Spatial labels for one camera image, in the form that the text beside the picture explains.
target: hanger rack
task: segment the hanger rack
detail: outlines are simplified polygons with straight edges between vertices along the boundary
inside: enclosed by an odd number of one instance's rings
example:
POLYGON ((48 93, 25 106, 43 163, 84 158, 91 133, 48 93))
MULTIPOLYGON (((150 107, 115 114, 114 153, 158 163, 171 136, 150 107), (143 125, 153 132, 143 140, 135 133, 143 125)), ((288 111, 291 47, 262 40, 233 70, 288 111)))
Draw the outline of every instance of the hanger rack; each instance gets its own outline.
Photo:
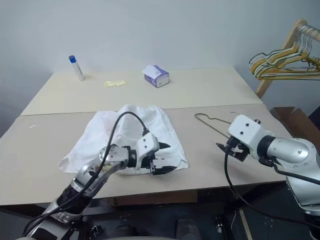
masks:
MULTIPOLYGON (((295 42, 295 37, 296 37, 296 32, 297 31, 301 31, 302 34, 307 35, 310 38, 320 42, 320 34, 317 34, 317 35, 310 34, 310 32, 314 32, 314 30, 318 30, 319 31, 319 29, 308 25, 306 20, 304 20, 304 19, 297 20, 296 23, 294 24, 294 26, 293 26, 288 38, 287 38, 287 40, 283 44, 282 48, 283 49, 289 49, 289 48, 291 48, 293 46, 293 44, 295 42)), ((258 88, 255 91, 255 93, 257 94, 257 96, 259 98, 263 97, 263 95, 266 93, 266 91, 269 88, 269 86, 272 83, 272 81, 273 80, 269 80, 269 79, 261 80, 258 88)))

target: blue cap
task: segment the blue cap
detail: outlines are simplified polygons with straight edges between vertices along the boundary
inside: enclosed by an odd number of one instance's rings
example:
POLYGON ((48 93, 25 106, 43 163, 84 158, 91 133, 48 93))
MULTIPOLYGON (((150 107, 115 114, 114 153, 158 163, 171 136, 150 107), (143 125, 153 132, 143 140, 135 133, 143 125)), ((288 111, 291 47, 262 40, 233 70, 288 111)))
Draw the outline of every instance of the blue cap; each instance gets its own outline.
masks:
POLYGON ((70 56, 69 56, 69 60, 70 60, 70 62, 71 62, 72 64, 77 62, 76 57, 73 56, 73 55, 70 55, 70 56))

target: white tabletop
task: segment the white tabletop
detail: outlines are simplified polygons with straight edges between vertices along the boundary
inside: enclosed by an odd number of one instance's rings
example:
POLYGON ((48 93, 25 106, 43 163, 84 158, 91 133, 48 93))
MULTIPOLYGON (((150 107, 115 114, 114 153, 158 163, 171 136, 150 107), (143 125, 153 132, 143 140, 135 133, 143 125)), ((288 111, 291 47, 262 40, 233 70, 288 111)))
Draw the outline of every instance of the white tabletop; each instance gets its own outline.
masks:
MULTIPOLYGON (((260 119, 278 137, 290 137, 263 104, 193 107, 164 110, 180 139, 189 168, 165 175, 113 174, 96 197, 169 192, 228 186, 224 153, 216 143, 226 138, 198 121, 195 113, 232 121, 239 114, 260 119)), ((93 112, 20 116, 0 139, 0 205, 51 202, 74 174, 58 168, 59 161, 83 134, 93 112)), ((212 122, 225 131, 225 123, 212 122)), ((273 169, 250 156, 244 162, 232 157, 229 174, 235 185, 283 181, 273 169)))
POLYGON ((262 103, 233 67, 168 71, 170 83, 159 88, 141 71, 88 73, 84 81, 54 73, 21 115, 118 111, 126 104, 177 109, 262 103), (126 84, 104 87, 119 80, 126 84))

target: small box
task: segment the small box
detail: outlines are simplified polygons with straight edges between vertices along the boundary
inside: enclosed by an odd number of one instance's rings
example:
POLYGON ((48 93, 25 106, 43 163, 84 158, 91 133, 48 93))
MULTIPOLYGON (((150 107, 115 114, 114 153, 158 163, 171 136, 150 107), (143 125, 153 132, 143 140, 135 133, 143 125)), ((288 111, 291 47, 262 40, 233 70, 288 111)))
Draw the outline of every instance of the small box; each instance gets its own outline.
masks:
POLYGON ((166 85, 170 81, 169 73, 157 65, 148 65, 142 71, 144 79, 156 88, 166 85))

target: floor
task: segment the floor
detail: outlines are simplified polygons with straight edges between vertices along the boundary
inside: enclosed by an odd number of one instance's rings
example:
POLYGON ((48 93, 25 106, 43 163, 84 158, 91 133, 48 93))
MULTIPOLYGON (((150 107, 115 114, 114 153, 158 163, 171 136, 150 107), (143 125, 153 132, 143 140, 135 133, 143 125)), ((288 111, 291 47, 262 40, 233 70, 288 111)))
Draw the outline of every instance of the floor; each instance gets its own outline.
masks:
MULTIPOLYGON (((302 213, 287 187, 275 191, 254 204, 255 207, 269 214, 282 215, 303 220, 302 213)), ((130 210, 121 214, 110 214, 89 219, 94 225, 101 225, 103 233, 97 240, 108 238, 119 225, 130 224, 139 231, 145 229, 153 236, 175 237, 176 221, 181 216, 189 216, 197 221, 203 240, 223 240, 217 232, 215 216, 222 213, 222 203, 191 204, 188 206, 157 207, 144 210, 130 210)), ((265 216, 244 209, 250 233, 254 240, 309 240, 309 230, 303 225, 271 220, 265 216)), ((0 212, 0 239, 14 240, 22 232, 27 219, 0 212)), ((246 240, 240 215, 237 213, 232 232, 236 240, 246 240)))

